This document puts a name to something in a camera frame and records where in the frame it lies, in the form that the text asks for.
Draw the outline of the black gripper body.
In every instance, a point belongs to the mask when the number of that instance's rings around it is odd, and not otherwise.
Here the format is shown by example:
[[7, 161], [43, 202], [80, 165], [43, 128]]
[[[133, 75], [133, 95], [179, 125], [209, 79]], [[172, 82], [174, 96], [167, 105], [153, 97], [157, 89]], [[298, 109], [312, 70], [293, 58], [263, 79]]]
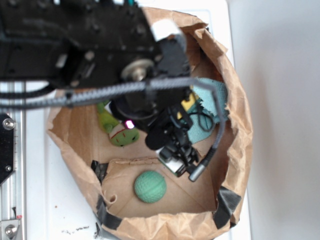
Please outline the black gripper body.
[[158, 150], [165, 146], [182, 148], [191, 144], [188, 131], [193, 122], [181, 104], [165, 108], [150, 125], [145, 138], [147, 147]]

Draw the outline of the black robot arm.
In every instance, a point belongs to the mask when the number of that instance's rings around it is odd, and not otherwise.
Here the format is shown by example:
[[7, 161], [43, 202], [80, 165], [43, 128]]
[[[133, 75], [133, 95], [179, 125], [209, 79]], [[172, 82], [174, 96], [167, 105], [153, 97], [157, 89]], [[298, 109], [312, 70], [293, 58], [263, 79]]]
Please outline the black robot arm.
[[0, 79], [47, 83], [2, 93], [2, 113], [108, 100], [119, 120], [186, 141], [174, 117], [193, 83], [186, 48], [178, 34], [158, 39], [133, 0], [1, 1]]

